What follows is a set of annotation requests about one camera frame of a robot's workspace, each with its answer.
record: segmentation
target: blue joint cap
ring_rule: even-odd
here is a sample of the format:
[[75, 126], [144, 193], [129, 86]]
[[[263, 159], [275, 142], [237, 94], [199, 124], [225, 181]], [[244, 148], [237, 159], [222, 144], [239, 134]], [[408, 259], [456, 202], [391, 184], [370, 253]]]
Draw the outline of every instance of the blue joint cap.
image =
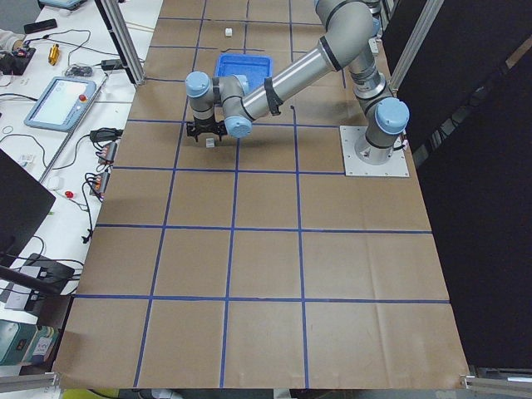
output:
[[225, 128], [228, 133], [237, 139], [247, 136], [251, 133], [251, 121], [242, 116], [230, 116], [225, 118]]
[[388, 135], [400, 135], [410, 119], [408, 106], [395, 97], [388, 97], [379, 102], [375, 110], [378, 126]]
[[191, 72], [185, 80], [186, 95], [190, 98], [198, 98], [204, 95], [210, 88], [210, 78], [205, 72]]
[[249, 93], [248, 77], [245, 75], [233, 75], [233, 76], [239, 80], [240, 85], [242, 86], [242, 90], [244, 91], [244, 95], [247, 95]]
[[380, 29], [381, 29], [381, 22], [378, 19], [373, 18], [373, 36], [374, 37], [379, 33]]

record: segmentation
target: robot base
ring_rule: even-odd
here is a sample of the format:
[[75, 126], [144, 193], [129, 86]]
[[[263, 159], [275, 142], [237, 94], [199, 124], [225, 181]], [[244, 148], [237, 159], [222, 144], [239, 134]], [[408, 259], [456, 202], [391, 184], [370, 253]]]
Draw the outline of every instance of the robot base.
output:
[[[390, 160], [384, 165], [369, 165], [358, 158], [355, 154], [355, 143], [360, 136], [366, 133], [366, 128], [367, 126], [340, 126], [346, 176], [410, 177], [404, 150], [393, 151]], [[400, 145], [401, 138], [397, 138], [395, 147]]]

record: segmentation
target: blue tray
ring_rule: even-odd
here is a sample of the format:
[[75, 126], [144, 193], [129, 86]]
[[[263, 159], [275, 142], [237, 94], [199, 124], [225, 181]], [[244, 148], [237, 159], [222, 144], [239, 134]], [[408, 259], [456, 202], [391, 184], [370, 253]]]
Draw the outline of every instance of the blue tray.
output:
[[216, 76], [245, 75], [252, 91], [264, 84], [264, 78], [273, 74], [273, 60], [268, 56], [249, 54], [222, 54], [216, 62]]

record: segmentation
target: white table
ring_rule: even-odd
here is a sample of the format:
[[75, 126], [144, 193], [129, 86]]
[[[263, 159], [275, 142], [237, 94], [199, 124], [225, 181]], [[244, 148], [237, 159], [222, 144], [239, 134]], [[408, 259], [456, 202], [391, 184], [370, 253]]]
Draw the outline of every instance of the white table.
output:
[[[140, 59], [144, 59], [148, 52], [152, 31], [155, 28], [161, 5], [162, 0], [130, 0], [121, 4], [121, 11], [124, 19], [128, 22], [130, 35]], [[116, 54], [109, 32], [106, 30], [96, 4], [92, 0], [85, 2], [73, 12], [54, 7], [45, 7], [37, 20], [41, 21], [49, 18], [57, 20], [56, 29], [28, 35], [27, 39], [42, 37], [45, 34], [54, 32], [64, 32], [69, 29], [87, 29], [91, 31], [91, 39], [85, 44], [86, 47]], [[69, 32], [52, 36], [52, 38], [78, 45], [86, 40], [87, 33]], [[38, 98], [54, 76], [62, 76], [62, 73], [67, 68], [68, 52], [76, 47], [60, 44], [59, 47], [62, 53], [59, 61], [55, 66], [51, 66], [48, 64], [47, 58], [52, 44], [53, 42], [48, 40], [32, 42], [31, 47], [35, 47], [37, 50], [24, 75], [15, 76], [9, 86], [0, 88], [0, 93], [13, 92]], [[113, 58], [118, 58], [118, 56], [104, 55], [80, 48], [72, 54], [71, 63], [95, 65], [99, 64], [101, 60]], [[104, 78], [104, 72], [99, 68], [95, 68], [95, 75], [91, 79], [100, 85]], [[9, 80], [9, 76], [2, 76], [0, 85], [7, 84]], [[113, 71], [101, 89], [95, 103], [87, 112], [81, 124], [76, 128], [69, 144], [54, 166], [69, 164], [73, 160], [77, 140], [83, 135], [87, 135], [90, 130], [101, 127], [124, 128], [134, 95], [135, 87], [130, 83], [125, 71]], [[5, 137], [2, 130], [10, 131], [12, 129], [12, 133], [32, 135], [46, 149], [46, 162], [49, 162], [65, 138], [66, 133], [25, 126], [23, 120], [33, 104], [32, 101], [6, 101], [6, 97], [0, 97], [0, 112], [2, 112], [0, 139]], [[41, 177], [45, 169], [41, 161], [42, 150], [32, 139], [14, 136], [3, 141], [0, 144], [0, 148], [14, 160], [18, 160], [21, 155], [35, 155], [35, 160], [27, 171], [37, 180]], [[82, 243], [81, 236], [87, 233], [86, 230], [89, 226], [88, 214], [80, 211], [75, 204], [66, 199], [64, 192], [66, 190], [74, 192], [74, 200], [83, 203], [81, 184], [84, 181], [84, 174], [86, 172], [95, 172], [97, 165], [95, 149], [90, 140], [86, 138], [78, 146], [76, 163], [64, 170], [52, 171], [44, 180], [43, 185], [45, 186], [48, 186], [49, 180], [53, 176], [61, 177], [64, 182], [63, 186], [54, 192], [57, 199], [52, 207], [53, 214], [46, 217], [37, 231], [37, 236], [43, 238], [46, 243], [46, 249], [43, 254], [48, 258], [77, 259], [84, 262], [89, 245]], [[92, 221], [95, 224], [101, 205], [95, 197], [89, 196], [88, 199]], [[21, 257], [27, 257], [31, 253], [38, 253], [40, 248], [39, 241], [32, 239], [22, 251]], [[23, 262], [23, 260], [17, 260], [12, 267], [18, 267]], [[69, 265], [73, 268], [80, 267], [76, 264]], [[0, 282], [0, 284], [2, 288], [6, 286], [4, 282]], [[71, 292], [76, 287], [76, 284], [77, 282], [70, 282], [63, 292]], [[8, 311], [3, 308], [3, 303], [0, 304], [0, 318], [25, 323], [35, 323], [37, 320], [37, 318], [25, 312]], [[0, 376], [17, 375], [19, 370], [20, 367], [0, 367]]]

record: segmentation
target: yellow object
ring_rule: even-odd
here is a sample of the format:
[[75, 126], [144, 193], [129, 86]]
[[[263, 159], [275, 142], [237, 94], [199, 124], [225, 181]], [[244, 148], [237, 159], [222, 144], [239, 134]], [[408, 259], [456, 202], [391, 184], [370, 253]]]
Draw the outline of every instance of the yellow object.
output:
[[48, 62], [50, 63], [50, 65], [56, 65], [58, 59], [59, 59], [59, 45], [54, 44], [52, 48], [50, 49], [50, 53], [48, 54]]
[[[96, 392], [107, 397], [118, 397], [118, 389], [97, 389]], [[101, 398], [87, 389], [66, 389], [63, 399], [98, 399]]]

